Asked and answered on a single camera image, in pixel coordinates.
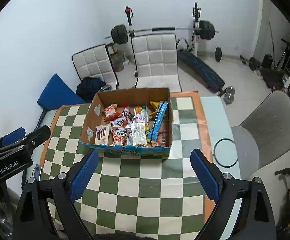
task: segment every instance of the white chair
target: white chair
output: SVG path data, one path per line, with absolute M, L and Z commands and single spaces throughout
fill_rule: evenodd
M 105 44 L 80 51 L 72 56 L 76 72 L 85 77 L 99 77 L 112 88 L 118 89 L 118 79 Z
M 132 49 L 138 74 L 136 88 L 168 87 L 171 92 L 181 91 L 175 34 L 135 36 Z

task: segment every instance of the black speaker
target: black speaker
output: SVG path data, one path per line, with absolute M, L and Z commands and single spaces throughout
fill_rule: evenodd
M 265 56 L 264 56 L 264 59 L 263 59 L 263 61 L 262 61 L 262 64 L 261 64 L 261 66 L 263 67 L 263 68 L 271 68 L 271 65 L 272 65 L 272 62 L 274 61 L 274 59 L 272 58 L 272 55 L 270 55 L 270 54 L 266 54 Z

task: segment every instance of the cardboard box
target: cardboard box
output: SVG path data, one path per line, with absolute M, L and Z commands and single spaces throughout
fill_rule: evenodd
M 104 108 L 111 104 L 118 104 L 118 111 L 123 110 L 123 105 L 130 106 L 130 112 L 134 115 L 135 106 L 148 106 L 148 114 L 151 113 L 151 105 L 149 101 L 167 101 L 169 102 L 166 114 L 168 115 L 168 123 L 163 122 L 160 131 L 167 131 L 166 147 L 155 146 L 151 147 L 135 147 L 119 145 L 96 145 L 96 126 L 103 125 L 108 122 L 104 121 Z M 173 142 L 173 114 L 170 106 L 170 92 L 168 88 L 139 88 L 139 89 L 119 89 L 111 92 L 98 92 L 88 110 L 87 116 L 84 121 L 83 129 L 79 138 L 79 142 L 96 149 L 99 153 L 112 153 L 112 154 L 126 154 L 126 155 L 151 155 L 151 156 L 169 156 L 171 143 Z M 113 138 L 110 136 L 108 144 L 112 144 Z

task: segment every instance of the black weight plate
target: black weight plate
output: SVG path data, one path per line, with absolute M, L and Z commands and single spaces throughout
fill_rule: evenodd
M 209 23 L 209 37 L 208 39 L 211 40 L 213 37 L 215 37 L 215 28 L 212 23 Z
M 209 22 L 208 21 L 200 21 L 199 22 L 199 28 L 201 30 L 199 31 L 199 36 L 202 40 L 208 40 L 209 38 Z
M 251 57 L 249 59 L 249 67 L 252 71 L 254 71 L 256 69 L 257 65 L 256 65 L 256 58 L 255 57 Z
M 216 48 L 215 59 L 216 59 L 217 62 L 219 62 L 222 59 L 222 50 L 221 50 L 220 47 Z
M 117 29 L 118 29 L 118 25 L 116 25 L 114 28 L 112 28 L 112 31 L 111 31 L 112 39 L 113 39 L 114 43 L 122 44 L 120 39 L 119 39 Z
M 125 44 L 128 41 L 127 30 L 124 24 L 118 25 L 117 27 L 118 37 L 121 44 Z

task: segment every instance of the checkered tablecloth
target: checkered tablecloth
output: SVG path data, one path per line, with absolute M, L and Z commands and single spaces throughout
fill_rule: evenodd
M 74 205 L 92 235 L 127 232 L 159 240 L 193 240 L 204 224 L 204 191 L 190 153 L 201 148 L 191 97 L 171 98 L 173 143 L 168 159 L 100 155 L 83 197 Z M 88 147 L 78 143 L 89 105 L 64 107 L 52 132 L 41 180 L 67 172 Z M 53 200 L 52 217 L 59 221 Z

